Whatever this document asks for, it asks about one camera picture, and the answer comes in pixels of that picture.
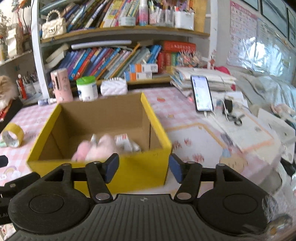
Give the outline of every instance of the phone screen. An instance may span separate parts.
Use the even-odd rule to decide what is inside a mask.
[[[212,97],[205,76],[192,75],[195,106],[198,111],[213,111]]]

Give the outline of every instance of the pink checkered tablecloth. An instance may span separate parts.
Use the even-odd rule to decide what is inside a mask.
[[[204,121],[204,115],[198,114],[195,111],[195,106],[192,102],[186,99],[181,92],[174,87],[169,88],[151,88],[144,90],[135,90],[133,92],[143,91],[154,109],[155,114],[162,123],[164,129],[170,129],[179,126],[187,126],[195,123],[202,123],[208,126],[219,141],[224,142],[221,138],[221,133],[214,129],[209,123]],[[21,147],[17,149],[13,148],[1,148],[0,154],[6,155],[9,160],[7,167],[0,168],[0,185],[4,185],[6,182],[28,174],[30,169],[26,165],[26,158],[30,153],[30,149],[33,146],[36,137],[43,128],[46,120],[52,113],[55,105],[49,106],[32,106],[21,109],[17,115],[13,118],[12,122],[20,125],[25,132],[24,142]],[[262,179],[269,173],[267,170],[268,164],[259,158],[242,154],[236,147],[228,148],[233,155],[239,158],[244,158],[247,161],[247,165],[241,172],[243,176],[251,179],[256,183],[256,180],[262,181]],[[204,159],[203,165],[209,167],[206,159]],[[211,165],[219,163],[217,160],[209,160]],[[160,190],[150,190],[152,193],[164,193],[168,192],[174,194],[178,184],[174,180],[171,174],[168,175],[167,184]]]
[[[1,148],[0,155],[6,155],[8,165],[0,168],[0,185],[24,176],[31,172],[26,164],[26,159],[31,148],[50,117],[54,105],[40,107],[38,105],[21,109],[11,122],[19,125],[24,131],[24,140],[19,148]]]

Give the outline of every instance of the window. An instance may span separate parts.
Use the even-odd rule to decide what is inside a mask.
[[[262,0],[262,15],[287,37],[287,11],[282,0]]]
[[[258,10],[258,0],[242,0],[242,1],[248,4],[249,6],[251,6],[252,8],[254,8],[255,10]]]
[[[288,9],[288,19],[289,19],[289,41],[290,43],[295,46],[295,17],[291,13],[291,11]]]

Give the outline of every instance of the pink plush toy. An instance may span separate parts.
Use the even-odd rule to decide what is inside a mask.
[[[105,161],[113,153],[120,153],[120,149],[117,148],[114,137],[105,134],[103,135],[97,145],[92,145],[89,152],[86,155],[86,161]]]
[[[105,134],[101,137],[98,144],[89,141],[81,142],[72,157],[72,161],[105,161],[113,153],[119,154],[120,152],[114,137]]]
[[[77,151],[72,157],[72,161],[85,161],[86,155],[91,148],[91,143],[89,141],[83,141],[77,147]]]

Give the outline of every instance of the wooden shelf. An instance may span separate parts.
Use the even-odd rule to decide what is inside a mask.
[[[136,80],[136,81],[128,81],[127,85],[143,85],[143,84],[162,84],[162,83],[169,83],[172,79],[167,77],[156,77],[151,80]],[[101,85],[103,80],[97,80],[96,84]]]
[[[61,44],[66,41],[74,41],[78,39],[86,39],[90,37],[102,37],[111,35],[124,35],[124,34],[158,34],[158,35],[174,35],[185,37],[201,36],[208,38],[210,35],[207,33],[196,32],[186,29],[168,28],[168,27],[155,27],[155,26],[135,26],[135,27],[113,27],[113,28],[94,28],[72,31],[66,34],[56,36],[54,38],[42,39],[41,46],[46,47],[53,44]]]
[[[26,51],[26,52],[24,52],[24,53],[22,53],[22,54],[20,54],[20,55],[16,55],[16,56],[14,56],[13,58],[7,59],[7,60],[5,60],[4,63],[1,63],[0,66],[5,65],[5,64],[7,64],[7,63],[9,63],[9,62],[11,62],[11,61],[13,61],[13,60],[19,58],[19,57],[22,57],[22,56],[28,54],[28,53],[32,53],[32,50],[28,50],[28,51]]]

